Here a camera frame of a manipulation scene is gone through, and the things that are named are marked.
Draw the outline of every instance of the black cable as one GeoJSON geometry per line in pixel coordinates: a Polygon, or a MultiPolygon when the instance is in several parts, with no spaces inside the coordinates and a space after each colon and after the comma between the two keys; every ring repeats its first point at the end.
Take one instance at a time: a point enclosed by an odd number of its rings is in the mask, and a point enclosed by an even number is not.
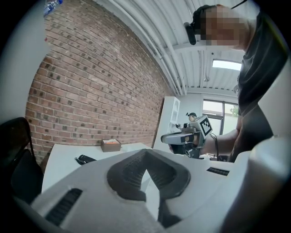
{"type": "Polygon", "coordinates": [[[239,4],[237,4],[237,5],[235,5],[234,7],[231,7],[231,9],[235,9],[236,7],[238,7],[239,5],[241,5],[241,4],[243,4],[243,3],[245,3],[247,0],[243,0],[241,3],[239,3],[239,4]]]}
{"type": "Polygon", "coordinates": [[[217,136],[214,133],[211,133],[210,136],[214,139],[215,141],[215,147],[216,147],[216,157],[217,161],[219,161],[219,152],[218,152],[218,141],[217,141],[217,136]]]}

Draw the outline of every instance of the forearm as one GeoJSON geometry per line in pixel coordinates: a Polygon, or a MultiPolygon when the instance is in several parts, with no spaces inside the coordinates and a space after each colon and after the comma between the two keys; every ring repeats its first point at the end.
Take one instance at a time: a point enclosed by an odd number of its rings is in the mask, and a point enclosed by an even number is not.
{"type": "MultiPolygon", "coordinates": [[[[225,135],[218,135],[217,142],[218,142],[218,151],[220,155],[229,155],[233,149],[235,141],[239,135],[239,130],[235,129],[225,135]]],[[[206,138],[205,144],[203,148],[200,150],[200,154],[216,154],[217,150],[215,147],[215,140],[208,136],[206,138]]]]}

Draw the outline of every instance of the brick wall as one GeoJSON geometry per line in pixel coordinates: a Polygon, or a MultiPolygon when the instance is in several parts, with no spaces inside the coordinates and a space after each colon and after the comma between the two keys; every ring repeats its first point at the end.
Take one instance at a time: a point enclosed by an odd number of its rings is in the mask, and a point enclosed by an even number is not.
{"type": "Polygon", "coordinates": [[[38,162],[54,143],[151,146],[163,97],[173,93],[136,35],[90,0],[64,1],[45,28],[51,50],[26,105],[38,162]]]}

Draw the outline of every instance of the small brown box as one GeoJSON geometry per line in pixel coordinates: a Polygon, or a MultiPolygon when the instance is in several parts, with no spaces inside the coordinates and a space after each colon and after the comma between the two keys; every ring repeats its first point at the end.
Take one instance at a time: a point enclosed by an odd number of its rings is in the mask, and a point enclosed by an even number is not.
{"type": "Polygon", "coordinates": [[[102,140],[101,141],[101,149],[103,152],[114,152],[114,151],[120,151],[121,149],[121,143],[120,141],[118,141],[117,144],[105,144],[106,140],[102,140]]]}

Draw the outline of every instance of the chair backrest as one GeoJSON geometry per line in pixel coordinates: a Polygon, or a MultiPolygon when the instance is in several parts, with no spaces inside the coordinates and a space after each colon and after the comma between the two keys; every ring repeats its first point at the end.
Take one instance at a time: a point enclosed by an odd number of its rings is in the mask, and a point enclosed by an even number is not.
{"type": "Polygon", "coordinates": [[[7,189],[28,204],[40,194],[43,173],[37,164],[27,120],[19,117],[0,126],[0,169],[7,189]],[[30,144],[31,152],[25,147],[30,144]]]}

